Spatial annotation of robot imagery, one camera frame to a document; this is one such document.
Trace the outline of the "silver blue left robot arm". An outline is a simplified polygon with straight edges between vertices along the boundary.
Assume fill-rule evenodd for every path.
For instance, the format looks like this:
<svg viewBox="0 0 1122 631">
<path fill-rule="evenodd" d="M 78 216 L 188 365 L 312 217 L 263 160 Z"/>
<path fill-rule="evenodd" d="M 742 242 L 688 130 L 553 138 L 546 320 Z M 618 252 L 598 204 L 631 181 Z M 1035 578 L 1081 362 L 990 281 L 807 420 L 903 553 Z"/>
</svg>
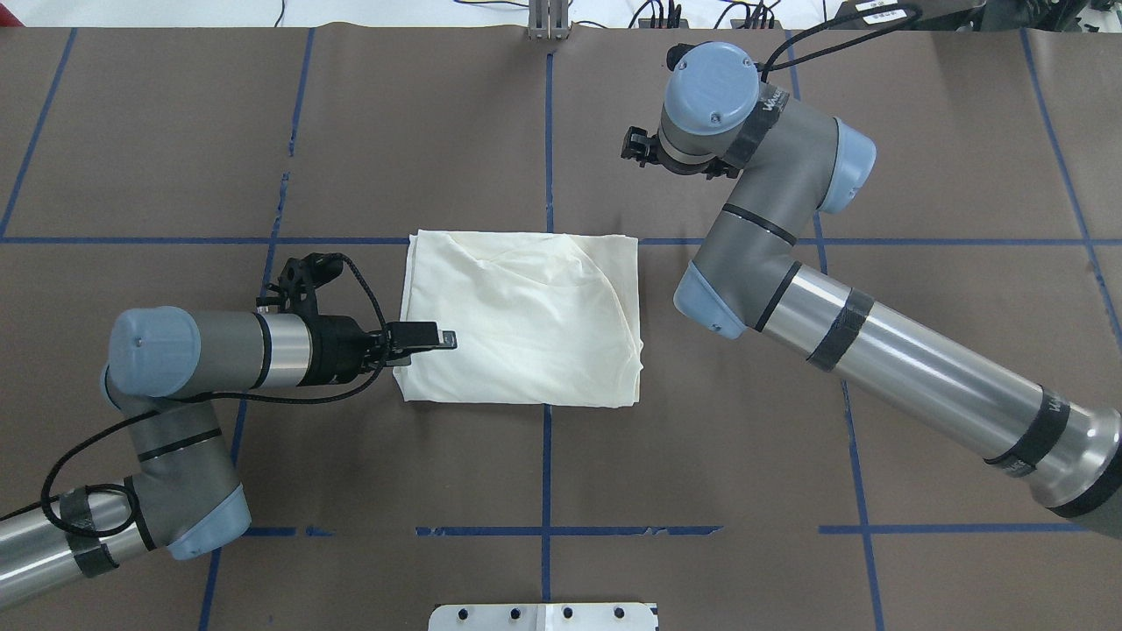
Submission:
<svg viewBox="0 0 1122 631">
<path fill-rule="evenodd" d="M 217 419 L 222 395 L 343 385 L 410 356 L 453 349 L 433 321 L 365 331 L 348 316 L 134 308 L 117 317 L 101 388 L 140 470 L 52 493 L 3 518 L 3 609 L 165 549 L 177 560 L 245 533 L 250 511 Z"/>
</svg>

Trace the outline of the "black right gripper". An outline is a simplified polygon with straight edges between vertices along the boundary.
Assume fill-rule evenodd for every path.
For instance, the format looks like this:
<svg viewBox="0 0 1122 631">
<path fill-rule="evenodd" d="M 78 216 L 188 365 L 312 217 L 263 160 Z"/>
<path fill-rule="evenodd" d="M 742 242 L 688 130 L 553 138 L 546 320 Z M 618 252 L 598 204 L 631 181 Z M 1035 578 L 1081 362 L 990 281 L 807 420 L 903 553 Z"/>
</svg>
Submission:
<svg viewBox="0 0 1122 631">
<path fill-rule="evenodd" d="M 646 165 L 661 165 L 662 168 L 675 175 L 698 175 L 702 174 L 707 180 L 714 177 L 737 179 L 741 176 L 741 168 L 733 167 L 721 161 L 721 157 L 709 157 L 698 163 L 686 163 L 686 161 L 674 159 L 665 146 L 660 144 L 657 132 L 647 132 L 644 128 L 629 125 L 620 144 L 620 158 L 623 161 L 637 161 L 640 167 Z"/>
</svg>

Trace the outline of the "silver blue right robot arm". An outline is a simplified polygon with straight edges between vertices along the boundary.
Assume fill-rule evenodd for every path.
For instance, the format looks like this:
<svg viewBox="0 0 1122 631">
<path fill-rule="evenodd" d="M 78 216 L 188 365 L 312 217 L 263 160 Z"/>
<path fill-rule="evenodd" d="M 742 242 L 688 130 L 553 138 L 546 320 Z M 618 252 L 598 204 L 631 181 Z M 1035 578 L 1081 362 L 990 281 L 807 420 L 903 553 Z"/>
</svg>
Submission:
<svg viewBox="0 0 1122 631">
<path fill-rule="evenodd" d="M 844 276 L 864 262 L 902 293 L 997 298 L 1008 312 L 999 340 L 1042 349 L 1045 365 L 1074 374 L 1119 355 L 1110 298 L 1087 216 L 1073 185 L 1027 33 L 997 40 L 977 85 L 947 97 L 948 117 L 928 119 L 898 97 L 900 131 L 934 156 L 905 161 L 804 103 L 761 83 L 717 89 L 747 104 L 715 132 L 693 131 L 677 107 L 712 77 L 732 79 L 745 53 L 725 42 L 669 53 L 670 80 L 657 155 L 695 167 L 734 161 L 741 180 L 699 244 L 674 295 L 678 311 L 725 338 L 754 330 L 818 371 L 1026 483 L 1055 516 L 1119 537 L 1119 411 L 1093 410 L 917 323 Z"/>
</svg>

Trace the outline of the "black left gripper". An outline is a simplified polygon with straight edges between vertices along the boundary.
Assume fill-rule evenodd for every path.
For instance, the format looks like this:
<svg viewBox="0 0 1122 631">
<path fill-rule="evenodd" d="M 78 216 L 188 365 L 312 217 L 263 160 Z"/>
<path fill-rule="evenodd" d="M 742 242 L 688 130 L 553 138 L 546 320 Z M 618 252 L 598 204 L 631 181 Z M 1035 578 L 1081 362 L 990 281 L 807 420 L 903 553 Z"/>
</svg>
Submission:
<svg viewBox="0 0 1122 631">
<path fill-rule="evenodd" d="M 457 349 L 456 331 L 434 321 L 394 321 L 384 330 L 364 331 L 349 316 L 309 316 L 311 362 L 306 384 L 344 385 L 360 374 L 380 375 L 387 357 Z"/>
</svg>

